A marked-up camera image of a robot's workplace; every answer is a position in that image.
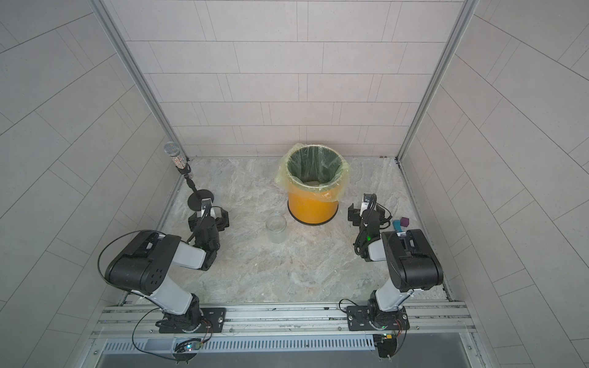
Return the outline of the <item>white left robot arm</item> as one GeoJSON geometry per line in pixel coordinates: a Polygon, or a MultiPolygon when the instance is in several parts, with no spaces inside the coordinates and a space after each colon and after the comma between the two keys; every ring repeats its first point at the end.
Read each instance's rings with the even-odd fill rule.
{"type": "Polygon", "coordinates": [[[224,308],[202,309],[199,298],[181,288],[170,276],[170,267],[207,271],[220,249],[219,233],[229,227],[229,213],[205,199],[189,217],[187,240],[156,230],[139,230],[135,237],[99,275],[107,284],[144,297],[163,313],[156,322],[161,334],[219,332],[224,308]]]}

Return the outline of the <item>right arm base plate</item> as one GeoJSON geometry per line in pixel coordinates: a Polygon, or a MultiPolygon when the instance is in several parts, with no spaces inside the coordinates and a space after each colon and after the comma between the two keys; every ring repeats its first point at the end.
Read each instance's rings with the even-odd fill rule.
{"type": "Polygon", "coordinates": [[[344,309],[350,331],[409,331],[406,308],[384,312],[377,307],[350,305],[344,309]]]}

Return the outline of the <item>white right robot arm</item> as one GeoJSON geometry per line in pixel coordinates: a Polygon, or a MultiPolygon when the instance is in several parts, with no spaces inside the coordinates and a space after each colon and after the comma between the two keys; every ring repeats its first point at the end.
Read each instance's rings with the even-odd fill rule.
{"type": "Polygon", "coordinates": [[[401,327],[403,303],[414,294],[441,285],[443,268],[423,231],[387,231],[391,216],[377,202],[377,195],[365,193],[360,208],[348,208],[348,221],[359,228],[353,248],[365,262],[385,261],[389,279],[368,301],[368,320],[376,329],[401,327]]]}

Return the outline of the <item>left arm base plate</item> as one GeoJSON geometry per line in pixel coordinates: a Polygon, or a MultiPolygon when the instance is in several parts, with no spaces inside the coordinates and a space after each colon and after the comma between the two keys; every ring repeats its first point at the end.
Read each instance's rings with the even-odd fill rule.
{"type": "Polygon", "coordinates": [[[222,332],[225,315],[225,308],[200,308],[183,315],[165,313],[156,326],[160,334],[218,334],[222,332]]]}

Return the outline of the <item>ribbed glass oatmeal jar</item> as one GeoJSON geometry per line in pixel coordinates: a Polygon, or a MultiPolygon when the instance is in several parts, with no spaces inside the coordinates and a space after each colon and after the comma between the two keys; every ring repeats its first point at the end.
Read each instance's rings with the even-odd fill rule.
{"type": "Polygon", "coordinates": [[[282,214],[274,213],[269,216],[265,222],[265,228],[270,242],[281,244],[286,240],[288,223],[282,214]]]}

